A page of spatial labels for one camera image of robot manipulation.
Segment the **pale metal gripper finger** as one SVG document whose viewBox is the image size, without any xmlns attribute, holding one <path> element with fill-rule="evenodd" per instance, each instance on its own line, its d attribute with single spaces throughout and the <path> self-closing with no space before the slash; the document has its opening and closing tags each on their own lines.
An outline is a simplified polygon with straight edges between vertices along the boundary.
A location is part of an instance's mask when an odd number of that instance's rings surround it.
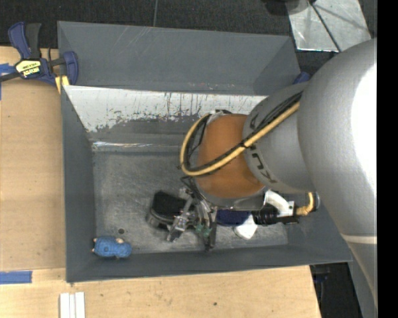
<svg viewBox="0 0 398 318">
<path fill-rule="evenodd" d="M 166 240 L 169 242 L 174 242 L 179 239 L 185 232 L 189 224 L 189 218 L 185 215 L 179 215 L 174 218 L 170 229 L 168 230 L 168 235 Z"/>
</svg>

